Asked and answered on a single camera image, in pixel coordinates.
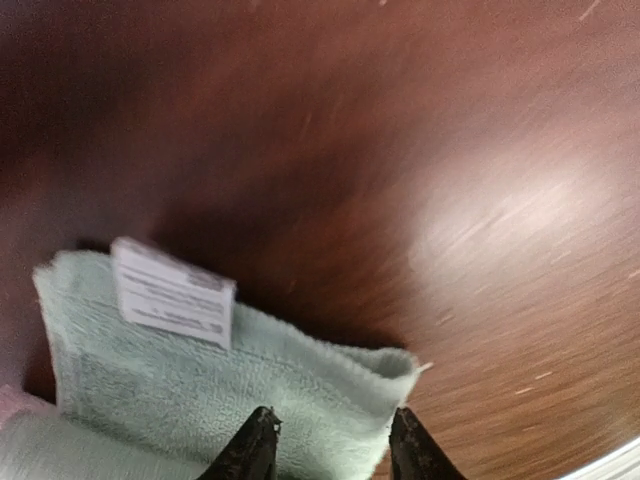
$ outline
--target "light green washcloth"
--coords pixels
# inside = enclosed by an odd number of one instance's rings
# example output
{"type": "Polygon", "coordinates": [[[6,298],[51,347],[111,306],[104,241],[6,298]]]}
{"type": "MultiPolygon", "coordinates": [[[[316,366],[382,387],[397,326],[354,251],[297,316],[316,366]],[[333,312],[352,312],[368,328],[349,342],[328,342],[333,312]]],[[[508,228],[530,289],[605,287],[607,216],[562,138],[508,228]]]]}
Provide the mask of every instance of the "light green washcloth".
{"type": "Polygon", "coordinates": [[[0,478],[6,480],[193,480],[205,469],[57,416],[19,413],[0,431],[0,478]]]}
{"type": "Polygon", "coordinates": [[[228,352],[126,322],[102,254],[59,253],[35,283],[61,413],[169,457],[212,460],[265,405],[283,421],[283,478],[367,479],[419,376],[404,350],[317,341],[240,304],[228,352]]]}

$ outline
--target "table surface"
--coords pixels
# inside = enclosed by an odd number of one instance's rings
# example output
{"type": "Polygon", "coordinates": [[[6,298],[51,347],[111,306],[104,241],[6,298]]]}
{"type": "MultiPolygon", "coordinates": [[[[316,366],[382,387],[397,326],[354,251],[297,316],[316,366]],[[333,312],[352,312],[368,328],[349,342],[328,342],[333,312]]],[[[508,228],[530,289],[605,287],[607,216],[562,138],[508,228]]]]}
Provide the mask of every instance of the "table surface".
{"type": "Polygon", "coordinates": [[[469,478],[640,433],[637,1],[0,8],[0,383],[53,396],[33,267],[128,235],[434,362],[469,478]]]}

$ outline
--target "towel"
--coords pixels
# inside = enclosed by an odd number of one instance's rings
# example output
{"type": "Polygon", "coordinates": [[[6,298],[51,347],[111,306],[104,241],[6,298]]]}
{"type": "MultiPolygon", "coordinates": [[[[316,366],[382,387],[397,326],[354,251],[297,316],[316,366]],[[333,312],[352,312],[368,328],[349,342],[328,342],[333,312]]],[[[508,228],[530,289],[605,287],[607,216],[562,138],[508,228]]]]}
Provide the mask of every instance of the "towel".
{"type": "Polygon", "coordinates": [[[22,412],[0,431],[2,479],[193,480],[206,468],[133,448],[58,416],[22,412]]]}
{"type": "Polygon", "coordinates": [[[56,413],[53,405],[29,395],[19,388],[11,385],[0,387],[0,430],[14,415],[24,411],[51,415],[56,413]]]}
{"type": "Polygon", "coordinates": [[[210,462],[265,405],[281,478],[364,480],[419,376],[404,350],[318,341],[242,304],[230,351],[126,322],[98,253],[61,252],[34,280],[61,414],[169,458],[210,462]]]}

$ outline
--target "folded towel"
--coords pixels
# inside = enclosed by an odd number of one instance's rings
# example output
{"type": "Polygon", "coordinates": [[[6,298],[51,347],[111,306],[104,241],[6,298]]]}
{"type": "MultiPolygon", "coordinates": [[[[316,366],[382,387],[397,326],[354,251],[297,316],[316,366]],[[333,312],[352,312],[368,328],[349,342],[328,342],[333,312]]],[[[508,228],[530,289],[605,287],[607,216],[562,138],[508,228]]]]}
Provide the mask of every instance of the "folded towel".
{"type": "Polygon", "coordinates": [[[0,430],[14,415],[24,411],[42,414],[56,413],[55,407],[44,400],[29,395],[11,385],[0,387],[0,430]]]}
{"type": "Polygon", "coordinates": [[[170,457],[210,461],[266,405],[283,477],[366,479],[419,376],[404,350],[321,342],[240,304],[230,351],[126,322],[105,255],[62,252],[34,278],[61,413],[170,457]]]}
{"type": "Polygon", "coordinates": [[[205,469],[136,449],[58,416],[20,413],[0,431],[2,479],[193,480],[205,469]]]}

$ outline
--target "washcloth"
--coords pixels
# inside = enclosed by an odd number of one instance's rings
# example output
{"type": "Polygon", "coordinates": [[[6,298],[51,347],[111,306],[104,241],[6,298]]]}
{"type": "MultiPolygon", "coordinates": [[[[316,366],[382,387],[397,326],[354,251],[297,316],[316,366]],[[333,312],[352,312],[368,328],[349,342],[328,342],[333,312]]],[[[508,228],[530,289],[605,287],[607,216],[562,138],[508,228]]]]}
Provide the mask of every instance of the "washcloth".
{"type": "Polygon", "coordinates": [[[24,411],[37,412],[43,415],[56,414],[55,407],[44,400],[29,395],[11,385],[0,387],[0,430],[14,415],[24,411]]]}
{"type": "Polygon", "coordinates": [[[0,431],[7,480],[193,480],[206,465],[154,455],[58,416],[19,413],[0,431]]]}
{"type": "Polygon", "coordinates": [[[170,458],[211,461],[265,405],[281,478],[364,480],[419,376],[404,350],[321,342],[242,304],[230,351],[126,322],[102,254],[61,252],[34,279],[62,415],[170,458]]]}

